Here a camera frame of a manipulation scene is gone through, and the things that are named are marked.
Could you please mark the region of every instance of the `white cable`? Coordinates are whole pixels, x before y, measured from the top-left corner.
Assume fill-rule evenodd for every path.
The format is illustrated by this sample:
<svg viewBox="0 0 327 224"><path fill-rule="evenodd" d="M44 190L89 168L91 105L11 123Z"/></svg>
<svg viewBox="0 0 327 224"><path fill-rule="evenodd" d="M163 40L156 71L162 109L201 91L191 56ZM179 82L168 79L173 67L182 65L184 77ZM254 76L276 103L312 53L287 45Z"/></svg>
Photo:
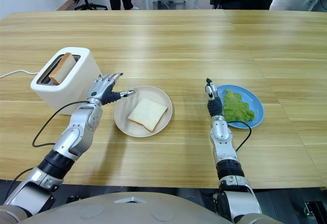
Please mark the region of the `white cable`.
<svg viewBox="0 0 327 224"><path fill-rule="evenodd" d="M7 77L7 76L9 76L11 74L14 74L16 72L25 72L25 73L30 74L30 75L36 75L36 74L38 74L38 72L28 72L26 70L15 70L13 72L8 72L8 73L3 74L2 76L0 76L0 78Z"/></svg>
<svg viewBox="0 0 327 224"><path fill-rule="evenodd" d="M168 10L170 10L170 7L168 7L166 0L163 0L163 3L165 4L165 6L168 8Z"/></svg>

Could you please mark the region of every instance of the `sneaker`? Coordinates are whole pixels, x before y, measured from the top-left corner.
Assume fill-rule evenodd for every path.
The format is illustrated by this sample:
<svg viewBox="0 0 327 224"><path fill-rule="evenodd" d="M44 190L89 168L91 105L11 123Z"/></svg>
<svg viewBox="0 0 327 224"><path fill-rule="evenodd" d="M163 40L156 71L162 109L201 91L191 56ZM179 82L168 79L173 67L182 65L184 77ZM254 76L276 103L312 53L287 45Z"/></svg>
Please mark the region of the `sneaker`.
<svg viewBox="0 0 327 224"><path fill-rule="evenodd" d="M133 6L131 9L129 9L129 10L139 10L139 8L138 7L136 7L136 6Z"/></svg>

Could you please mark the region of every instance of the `black joint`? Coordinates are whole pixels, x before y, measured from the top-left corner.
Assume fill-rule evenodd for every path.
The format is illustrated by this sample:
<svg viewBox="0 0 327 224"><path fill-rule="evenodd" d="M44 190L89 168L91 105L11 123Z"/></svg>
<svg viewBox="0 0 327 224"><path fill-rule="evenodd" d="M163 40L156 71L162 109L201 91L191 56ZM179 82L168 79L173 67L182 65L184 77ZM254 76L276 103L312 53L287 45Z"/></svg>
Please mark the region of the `black joint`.
<svg viewBox="0 0 327 224"><path fill-rule="evenodd" d="M217 195L216 209L221 217L231 221L228 198L224 192Z"/></svg>
<svg viewBox="0 0 327 224"><path fill-rule="evenodd" d="M222 160L216 165L218 178L221 179L228 175L238 175L244 177L244 172L242 170L241 164L235 160Z"/></svg>
<svg viewBox="0 0 327 224"><path fill-rule="evenodd" d="M120 93L116 93L116 92L110 92L108 95L106 95L103 100L101 101L101 103L103 105L117 101L121 98L121 94Z"/></svg>
<svg viewBox="0 0 327 224"><path fill-rule="evenodd" d="M223 115L223 105L219 98L214 100L209 100L207 107L211 117Z"/></svg>
<svg viewBox="0 0 327 224"><path fill-rule="evenodd" d="M38 168L52 177L63 179L74 162L74 160L51 150L39 164Z"/></svg>

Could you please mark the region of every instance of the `bread slice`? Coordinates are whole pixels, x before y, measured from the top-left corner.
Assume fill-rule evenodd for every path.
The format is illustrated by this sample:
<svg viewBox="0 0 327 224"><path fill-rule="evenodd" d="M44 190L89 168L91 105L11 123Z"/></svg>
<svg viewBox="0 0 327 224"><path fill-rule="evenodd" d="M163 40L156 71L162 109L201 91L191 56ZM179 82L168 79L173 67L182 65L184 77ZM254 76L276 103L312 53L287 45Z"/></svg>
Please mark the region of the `bread slice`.
<svg viewBox="0 0 327 224"><path fill-rule="evenodd" d="M167 106L142 98L127 119L153 132L166 110Z"/></svg>
<svg viewBox="0 0 327 224"><path fill-rule="evenodd" d="M76 61L73 55L71 53L65 53L56 68L50 73L49 78L54 84L61 84L75 64Z"/></svg>

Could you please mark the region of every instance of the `power cord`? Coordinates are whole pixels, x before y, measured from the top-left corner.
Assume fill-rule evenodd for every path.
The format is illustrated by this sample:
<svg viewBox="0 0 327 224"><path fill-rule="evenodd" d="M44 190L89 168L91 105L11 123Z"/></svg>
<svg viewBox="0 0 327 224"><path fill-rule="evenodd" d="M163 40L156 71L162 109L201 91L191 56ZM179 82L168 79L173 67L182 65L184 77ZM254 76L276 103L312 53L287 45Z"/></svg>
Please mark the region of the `power cord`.
<svg viewBox="0 0 327 224"><path fill-rule="evenodd" d="M44 143L44 144L40 144L40 145L35 145L35 141L36 139L39 137L39 135L42 133L42 131L44 130L44 128L47 126L47 124L51 121L51 119L57 115L61 110L63 110L64 108L66 108L67 106L70 106L70 105L74 105L74 104L78 104L78 103L89 103L89 101L87 100L84 100L84 101L76 101L76 102L72 102L72 103L69 103L63 107L61 107L59 110L57 110L48 120L47 122L43 125L43 127L40 129L40 131L37 133L37 135L35 136L33 142L32 142L32 146L33 147L41 147L41 146L49 146L49 145L55 145L55 143Z"/></svg>
<svg viewBox="0 0 327 224"><path fill-rule="evenodd" d="M12 186L13 186L13 185L15 184L15 182L17 181L17 179L18 179L19 177L21 177L23 174L25 174L26 172L28 172L28 171L30 171L30 170L32 170L32 169L33 169L33 168L26 169L26 170L24 170L22 173L20 173L18 176L15 177L15 179L12 181L12 183L10 184L10 186L9 186L9 188L8 188L8 191L7 191L7 194L6 194L6 197L5 197L5 201L6 201L6 199L8 198L8 196L9 196L9 192L10 192Z"/></svg>
<svg viewBox="0 0 327 224"><path fill-rule="evenodd" d="M3 74L2 76L0 76L0 78L7 77L7 76L9 76L11 74L14 74L14 73L17 73L17 72L25 72L25 73L30 74L30 75L36 75L36 74L38 74L38 72L28 72L26 70L15 70L13 72L8 72L8 73Z"/></svg>
<svg viewBox="0 0 327 224"><path fill-rule="evenodd" d="M247 141L247 139L249 139L250 138L250 136L251 136L251 134L252 134L252 129L251 129L251 127L247 124L247 123L245 123L245 122L242 122L242 121L229 121L229 122L227 122L227 123L243 123L244 125L246 125L248 128L249 128L249 130L250 130L250 132L249 132L249 134L247 135L247 137L245 138L245 140L238 146L238 148L236 148L236 150L235 151L238 151L242 146L243 146L243 144Z"/></svg>

